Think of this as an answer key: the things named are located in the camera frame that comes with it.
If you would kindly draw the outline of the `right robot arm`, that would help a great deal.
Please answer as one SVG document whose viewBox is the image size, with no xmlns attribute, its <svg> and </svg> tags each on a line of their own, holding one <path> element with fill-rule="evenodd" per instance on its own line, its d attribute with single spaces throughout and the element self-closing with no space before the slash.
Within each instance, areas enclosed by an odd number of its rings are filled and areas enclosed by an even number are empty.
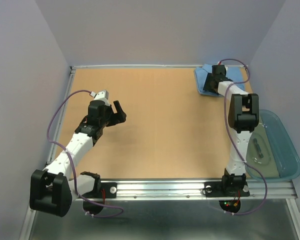
<svg viewBox="0 0 300 240">
<path fill-rule="evenodd" d="M 253 131 L 259 124 L 259 96 L 248 93 L 226 76 L 225 65 L 212 66 L 203 89 L 224 97 L 225 127 L 231 141 L 229 161 L 219 181 L 204 184 L 208 198 L 234 197 L 236 194 L 250 195 L 246 176 L 246 156 Z"/>
</svg>

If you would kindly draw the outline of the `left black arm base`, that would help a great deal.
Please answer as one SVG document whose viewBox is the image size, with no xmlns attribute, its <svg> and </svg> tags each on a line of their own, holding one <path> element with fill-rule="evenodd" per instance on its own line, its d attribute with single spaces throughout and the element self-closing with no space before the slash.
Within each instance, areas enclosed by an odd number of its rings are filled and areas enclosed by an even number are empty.
<svg viewBox="0 0 300 240">
<path fill-rule="evenodd" d="M 117 183 L 116 182 L 106 182 L 99 183 L 96 189 L 90 192 L 84 193 L 83 196 L 87 199 L 98 199 L 96 203 L 105 205 L 106 200 L 115 199 L 117 197 Z M 90 214 L 100 214 L 103 212 L 104 207 L 83 201 L 83 210 Z"/>
</svg>

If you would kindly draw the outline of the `blue long sleeve shirt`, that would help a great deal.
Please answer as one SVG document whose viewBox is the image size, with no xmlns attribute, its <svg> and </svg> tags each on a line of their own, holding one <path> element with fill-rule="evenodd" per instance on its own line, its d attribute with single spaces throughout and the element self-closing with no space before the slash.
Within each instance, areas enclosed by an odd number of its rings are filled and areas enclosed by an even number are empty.
<svg viewBox="0 0 300 240">
<path fill-rule="evenodd" d="M 196 88 L 199 94 L 204 96 L 222 97 L 217 93 L 212 93 L 204 90 L 208 74 L 212 73 L 212 64 L 204 64 L 202 67 L 196 67 L 194 70 L 194 77 L 196 82 Z M 243 76 L 239 66 L 226 65 L 226 77 L 231 79 L 235 83 L 243 82 Z"/>
</svg>

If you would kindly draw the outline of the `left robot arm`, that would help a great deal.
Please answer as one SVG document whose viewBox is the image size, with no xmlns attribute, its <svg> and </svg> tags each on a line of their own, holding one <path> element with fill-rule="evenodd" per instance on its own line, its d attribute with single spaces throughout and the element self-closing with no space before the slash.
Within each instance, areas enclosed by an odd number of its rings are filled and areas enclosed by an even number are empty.
<svg viewBox="0 0 300 240">
<path fill-rule="evenodd" d="M 43 170 L 35 170 L 30 179 L 29 207 L 32 210 L 64 217 L 76 199 L 101 197 L 96 202 L 100 209 L 105 207 L 106 190 L 97 173 L 84 171 L 76 174 L 76 166 L 95 146 L 106 127 L 124 123 L 127 115 L 120 102 L 107 104 L 103 100 L 92 100 L 88 114 L 82 119 L 67 146 Z"/>
</svg>

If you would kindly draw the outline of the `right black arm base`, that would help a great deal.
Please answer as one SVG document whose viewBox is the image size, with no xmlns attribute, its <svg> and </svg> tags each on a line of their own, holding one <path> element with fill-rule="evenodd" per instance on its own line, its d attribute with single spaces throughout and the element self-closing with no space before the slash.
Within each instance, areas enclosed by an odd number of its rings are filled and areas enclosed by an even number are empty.
<svg viewBox="0 0 300 240">
<path fill-rule="evenodd" d="M 249 197 L 247 185 L 224 186 L 221 181 L 208 181 L 204 183 L 203 194 L 207 198 L 219 198 L 219 206 L 226 213 L 237 214 L 241 208 L 241 198 Z"/>
</svg>

